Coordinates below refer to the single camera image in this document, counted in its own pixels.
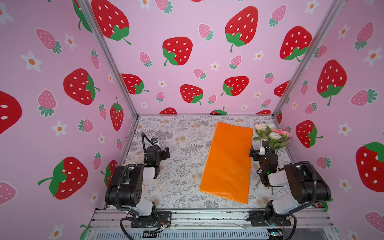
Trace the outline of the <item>orange wrapping paper sheet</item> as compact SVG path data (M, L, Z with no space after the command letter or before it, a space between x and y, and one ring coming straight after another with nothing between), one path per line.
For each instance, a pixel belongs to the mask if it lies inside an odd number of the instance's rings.
M247 204L253 129L217 123L200 192Z

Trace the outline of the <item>cream fake rose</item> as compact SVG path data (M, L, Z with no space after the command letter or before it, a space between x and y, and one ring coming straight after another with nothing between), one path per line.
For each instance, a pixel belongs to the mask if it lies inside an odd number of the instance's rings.
M256 124L255 130L256 130L256 136L253 138L254 141L262 141L268 139L268 131L267 131L267 125L266 124Z

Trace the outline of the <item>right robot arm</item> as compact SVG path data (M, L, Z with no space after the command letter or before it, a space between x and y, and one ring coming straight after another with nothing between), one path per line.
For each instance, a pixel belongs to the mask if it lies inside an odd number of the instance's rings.
M291 226L290 217L294 213L331 199L330 188L310 162L288 164L278 169L278 155L267 141L260 150L251 148L250 157L259 163L257 174L265 187L289 187L286 194L269 201L263 211L249 211L247 221L253 227Z

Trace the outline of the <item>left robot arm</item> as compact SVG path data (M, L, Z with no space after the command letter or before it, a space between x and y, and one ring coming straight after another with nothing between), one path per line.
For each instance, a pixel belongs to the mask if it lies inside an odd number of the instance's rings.
M109 183L105 202L117 210L128 211L137 217L157 218L155 203L142 197L144 180L157 179L161 161L170 158L170 150L162 150L158 145L150 146L145 152L143 164L128 164L116 167Z

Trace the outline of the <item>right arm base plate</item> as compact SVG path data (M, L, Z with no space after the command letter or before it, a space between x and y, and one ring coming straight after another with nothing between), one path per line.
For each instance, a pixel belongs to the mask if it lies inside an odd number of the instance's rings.
M292 225L288 215L278 215L266 210L249 211L246 221L250 222L253 227L289 227Z

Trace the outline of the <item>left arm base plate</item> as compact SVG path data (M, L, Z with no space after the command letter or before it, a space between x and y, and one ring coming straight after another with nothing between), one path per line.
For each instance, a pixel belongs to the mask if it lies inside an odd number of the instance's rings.
M137 217L131 221L131 228L160 228L169 227L172 221L172 212L160 211L146 217Z

